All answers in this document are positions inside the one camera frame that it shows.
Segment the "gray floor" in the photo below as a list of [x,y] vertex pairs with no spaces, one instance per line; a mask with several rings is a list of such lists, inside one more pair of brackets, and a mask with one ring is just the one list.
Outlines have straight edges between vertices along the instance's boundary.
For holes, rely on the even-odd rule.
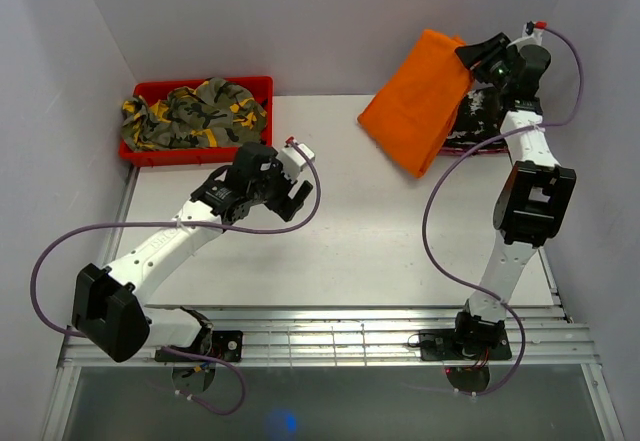
[[[492,368],[497,379],[505,367]],[[447,388],[440,367],[244,369],[245,406],[214,416],[170,391],[169,368],[83,368],[66,440],[603,439],[580,366],[523,366],[475,401],[410,389]],[[204,398],[235,402],[220,369]]]

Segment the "white wall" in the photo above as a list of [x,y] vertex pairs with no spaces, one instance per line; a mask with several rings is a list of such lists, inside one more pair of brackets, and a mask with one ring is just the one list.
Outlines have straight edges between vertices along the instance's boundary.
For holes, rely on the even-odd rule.
[[[126,167],[119,104],[133,77],[93,0],[0,0],[0,439],[40,435],[62,337],[35,317],[29,274],[70,228],[113,219]],[[44,266],[46,312],[70,318],[75,273],[104,234]]]
[[[567,310],[591,326],[630,440],[640,439],[638,7],[640,0],[560,0],[550,19],[575,40],[586,80],[575,123],[549,134],[561,162],[577,171],[578,184],[548,252]],[[566,50],[550,46],[546,115],[551,120],[573,103],[574,91],[566,88],[575,67]]]
[[373,93],[424,28],[479,42],[557,0],[95,0],[139,80],[269,74],[279,93]]

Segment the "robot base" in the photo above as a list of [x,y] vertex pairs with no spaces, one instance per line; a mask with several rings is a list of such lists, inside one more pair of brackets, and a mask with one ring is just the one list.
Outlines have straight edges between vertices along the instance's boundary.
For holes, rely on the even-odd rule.
[[[423,361],[475,361],[483,356],[486,347],[465,346],[458,341],[455,329],[425,329],[418,332],[420,358]],[[499,337],[495,348],[489,348],[489,361],[511,359],[511,348],[506,333]]]

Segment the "camouflage cloth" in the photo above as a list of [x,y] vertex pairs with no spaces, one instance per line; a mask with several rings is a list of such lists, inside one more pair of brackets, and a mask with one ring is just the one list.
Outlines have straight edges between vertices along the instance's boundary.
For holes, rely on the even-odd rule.
[[211,78],[174,89],[149,107],[141,96],[122,105],[122,138],[133,151],[215,148],[260,142],[267,113],[242,86]]

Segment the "blue light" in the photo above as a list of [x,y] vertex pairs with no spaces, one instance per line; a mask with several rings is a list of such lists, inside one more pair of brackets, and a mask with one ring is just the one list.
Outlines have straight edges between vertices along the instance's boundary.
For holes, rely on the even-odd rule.
[[296,421],[296,417],[292,413],[287,413],[284,419],[287,423],[287,430],[290,433],[295,433],[296,429],[298,429],[298,422]]
[[274,409],[266,416],[265,428],[272,441],[293,440],[298,430],[298,420],[288,409]]

